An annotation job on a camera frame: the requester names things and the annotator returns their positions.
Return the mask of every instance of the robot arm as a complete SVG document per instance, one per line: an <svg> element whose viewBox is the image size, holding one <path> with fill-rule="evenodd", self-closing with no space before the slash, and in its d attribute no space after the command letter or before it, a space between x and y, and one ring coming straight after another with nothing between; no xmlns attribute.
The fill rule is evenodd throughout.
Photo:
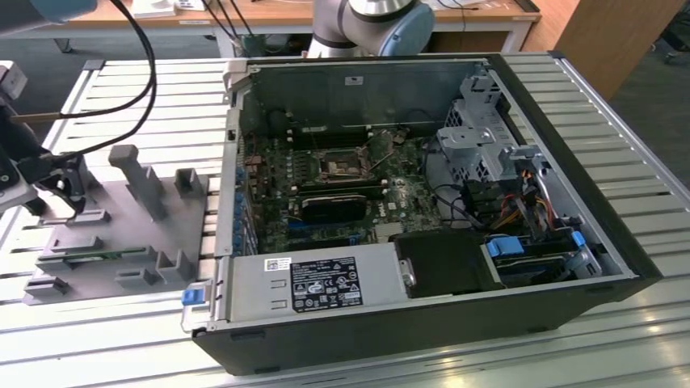
<svg viewBox="0 0 690 388"><path fill-rule="evenodd" d="M319 0L308 57L416 55L433 31L433 11L419 0Z"/></svg>
<svg viewBox="0 0 690 388"><path fill-rule="evenodd" d="M65 23L97 6L97 0L0 0L0 36Z"/></svg>

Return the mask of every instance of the green circuit board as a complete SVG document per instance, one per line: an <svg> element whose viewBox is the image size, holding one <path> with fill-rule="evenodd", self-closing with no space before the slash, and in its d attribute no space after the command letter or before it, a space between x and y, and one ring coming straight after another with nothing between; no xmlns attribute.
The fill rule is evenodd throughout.
<svg viewBox="0 0 690 388"><path fill-rule="evenodd" d="M403 135L395 128L376 129L360 146L319 150L295 150L281 138L248 139L246 191L260 253L380 243L387 241L388 230L401 233L441 227L419 174L424 139ZM333 189L331 183L352 183L376 199L367 200L361 219L307 225L300 219L304 199L351 193L348 188ZM295 193L296 187L315 192Z"/></svg>

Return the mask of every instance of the motherboard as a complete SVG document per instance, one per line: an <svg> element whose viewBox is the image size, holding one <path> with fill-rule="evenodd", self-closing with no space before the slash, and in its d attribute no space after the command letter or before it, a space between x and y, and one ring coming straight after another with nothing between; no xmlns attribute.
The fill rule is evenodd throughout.
<svg viewBox="0 0 690 388"><path fill-rule="evenodd" d="M385 243L443 226L421 175L424 144L403 126L248 134L244 168L260 253Z"/></svg>

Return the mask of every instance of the power cable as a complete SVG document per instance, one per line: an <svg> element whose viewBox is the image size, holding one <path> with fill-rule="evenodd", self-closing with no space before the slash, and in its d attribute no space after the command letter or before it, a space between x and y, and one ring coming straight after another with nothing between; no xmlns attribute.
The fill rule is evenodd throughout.
<svg viewBox="0 0 690 388"><path fill-rule="evenodd" d="M148 119L148 116L150 115L150 111L153 110L158 82L157 82L157 74L156 74L156 68L154 68L154 53L153 53L153 48L150 47L150 41L148 40L145 32L142 31L141 27L138 26L137 21L133 19L132 14L129 13L129 10L126 9L126 7L121 3L121 1L109 0L109 2L112 2L114 8L117 8L120 13L124 15L126 21L132 25L133 31L137 33L138 40L141 41L142 50L146 54L146 59L148 59L148 71L149 71L148 83L142 89L141 94L129 103L126 103L116 108L110 108L104 111L76 113L76 114L69 114L69 115L60 114L60 115L61 115L61 118L76 118L76 117L100 116L100 115L104 115L108 113L122 111L124 109L130 107L138 100L141 100L142 97L150 91L150 96L148 97L148 105L142 111L141 117L138 118L138 122L136 123L133 128L129 130L129 132L121 134L118 137L109 139L108 141L104 141L101 143L97 143L96 145L92 145L90 147L84 148L82 150L60 155L53 160L54 164L66 162L68 160L70 160L78 156L82 156L85 154L89 154L93 151L101 150L104 147L112 146L114 143L118 143L120 141L125 140L128 137L130 137L133 134L137 133L138 129L142 127L142 123L145 122L145 120Z"/></svg>
<svg viewBox="0 0 690 388"><path fill-rule="evenodd" d="M201 0L201 2L204 3L205 10L208 11L208 15L210 15L210 18L213 18L213 20L216 21L217 26L220 27L222 32L225 32L225 35L229 38L229 41L232 42L232 44L234 46L238 47L240 50L242 50L242 54L245 55L246 49L244 48L241 40L238 39L237 30L234 30L234 25L232 24L230 19L226 18L226 25L229 26L232 33L226 30L225 26L222 26L222 23L221 23L220 19L217 18L216 13L210 9L210 5L208 4L206 0Z"/></svg>
<svg viewBox="0 0 690 388"><path fill-rule="evenodd" d="M246 24L246 20L244 19L244 15L241 15L241 11L238 10L237 3L234 2L234 0L229 0L229 3L232 4L232 8L234 9L234 12L237 12L237 16L241 19L241 23L244 24L244 28L246 28L246 32L249 33L249 36L253 36L254 33L250 31L249 25ZM220 6L222 14L225 14L225 17L226 17L225 7L222 6L221 0L217 0L217 5Z"/></svg>

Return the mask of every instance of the yellow wire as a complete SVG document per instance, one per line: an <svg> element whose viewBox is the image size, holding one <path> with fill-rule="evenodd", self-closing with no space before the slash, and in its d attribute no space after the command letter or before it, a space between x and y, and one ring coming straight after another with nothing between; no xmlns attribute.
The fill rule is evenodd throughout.
<svg viewBox="0 0 690 388"><path fill-rule="evenodd" d="M517 218L517 216L519 216L519 210L515 210L513 213L509 216L507 216L507 218L496 226L492 226L491 228L492 229L500 228L507 223L512 222L515 220L515 218Z"/></svg>

